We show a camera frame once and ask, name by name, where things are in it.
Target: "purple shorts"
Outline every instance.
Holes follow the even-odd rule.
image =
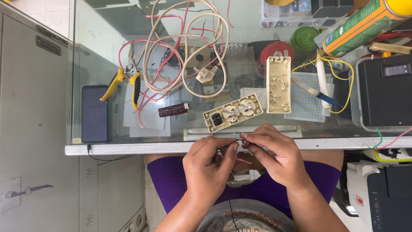
[[[154,187],[166,213],[175,207],[187,190],[182,160],[183,156],[170,156],[157,159],[147,165],[147,170],[152,177]],[[304,165],[310,178],[329,203],[340,178],[340,171],[324,163],[305,161]],[[226,185],[215,204],[229,199],[262,201],[292,218],[286,187],[275,182],[268,173],[263,174],[248,185],[236,188]]]

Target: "white electrical plug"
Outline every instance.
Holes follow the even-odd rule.
[[[198,73],[196,76],[196,80],[198,80],[200,83],[206,83],[211,81],[212,78],[215,76],[216,72],[219,70],[217,66],[214,66],[210,71],[206,67],[203,67],[201,70],[199,70],[196,67],[194,67],[193,69]]]

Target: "phone screen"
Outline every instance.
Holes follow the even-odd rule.
[[[91,85],[82,88],[82,142],[106,142],[108,133],[108,102],[100,98],[107,85]]]

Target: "pruning shears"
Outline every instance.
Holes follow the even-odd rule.
[[[101,101],[107,100],[112,95],[112,93],[114,92],[115,88],[117,87],[120,81],[127,80],[126,77],[124,76],[126,73],[131,73],[133,74],[133,76],[129,79],[129,82],[133,85],[132,104],[135,110],[139,109],[137,107],[137,100],[139,99],[139,94],[140,94],[140,72],[137,71],[136,65],[142,59],[144,51],[145,51],[145,47],[143,47],[139,51],[136,58],[133,58],[134,57],[134,42],[130,44],[127,65],[123,68],[120,68],[117,71],[113,79],[110,81],[109,88],[107,89],[106,93],[100,99]]]

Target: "green wire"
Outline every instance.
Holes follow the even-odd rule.
[[[376,129],[376,131],[378,132],[379,136],[381,137],[381,141],[380,141],[378,144],[376,144],[374,147],[371,147],[371,148],[369,148],[369,149],[366,150],[366,151],[372,150],[372,149],[378,147],[378,146],[382,143],[383,138],[382,138],[381,132],[379,131],[379,129],[378,129],[377,127],[375,127],[375,129]]]

